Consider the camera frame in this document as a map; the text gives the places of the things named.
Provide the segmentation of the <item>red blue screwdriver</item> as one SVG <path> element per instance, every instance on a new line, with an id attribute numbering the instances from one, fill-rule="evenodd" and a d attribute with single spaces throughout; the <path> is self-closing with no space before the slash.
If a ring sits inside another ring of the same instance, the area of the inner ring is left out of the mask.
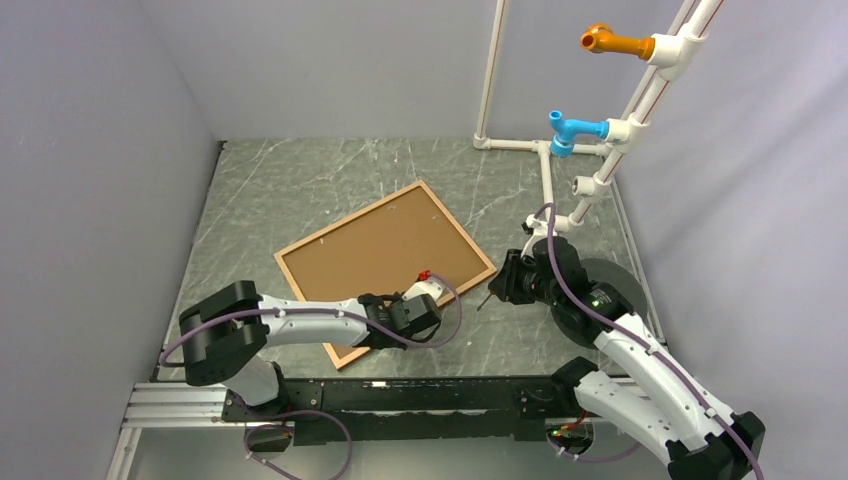
<path id="1" fill-rule="evenodd" d="M 482 308 L 489 302 L 489 300 L 493 297 L 493 294 L 489 293 L 476 307 L 476 311 L 479 312 Z"/>

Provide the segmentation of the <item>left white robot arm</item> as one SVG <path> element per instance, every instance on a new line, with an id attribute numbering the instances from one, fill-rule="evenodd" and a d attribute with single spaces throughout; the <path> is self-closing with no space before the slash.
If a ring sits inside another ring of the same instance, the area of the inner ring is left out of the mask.
<path id="1" fill-rule="evenodd" d="M 191 386 L 226 386 L 258 417 L 272 420 L 285 411 L 288 394 L 281 367 L 260 351 L 305 344 L 433 348 L 442 321 L 437 301 L 448 289 L 444 280 L 420 275 L 403 293 L 319 302 L 262 295 L 254 282 L 236 281 L 179 315 L 180 335 L 159 362 L 183 369 Z"/>

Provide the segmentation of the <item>wooden picture frame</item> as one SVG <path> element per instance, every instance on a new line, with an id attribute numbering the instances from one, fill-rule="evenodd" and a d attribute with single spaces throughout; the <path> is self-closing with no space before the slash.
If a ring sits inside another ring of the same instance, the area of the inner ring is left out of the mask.
<path id="1" fill-rule="evenodd" d="M 404 292 L 425 270 L 464 293 L 496 271 L 423 181 L 279 250 L 274 257 L 295 297 L 306 301 Z"/>

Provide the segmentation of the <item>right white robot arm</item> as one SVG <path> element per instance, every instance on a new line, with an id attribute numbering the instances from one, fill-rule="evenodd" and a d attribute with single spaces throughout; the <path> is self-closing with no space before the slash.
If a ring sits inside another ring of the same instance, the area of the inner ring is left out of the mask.
<path id="1" fill-rule="evenodd" d="M 606 355 L 641 389 L 621 387 L 594 362 L 576 357 L 551 376 L 557 411 L 597 414 L 652 452 L 673 479 L 761 476 L 766 428 L 752 412 L 716 399 L 672 358 L 642 318 L 638 281 L 602 259 L 580 259 L 565 239 L 506 252 L 488 289 L 513 305 L 546 305 L 574 343 Z"/>

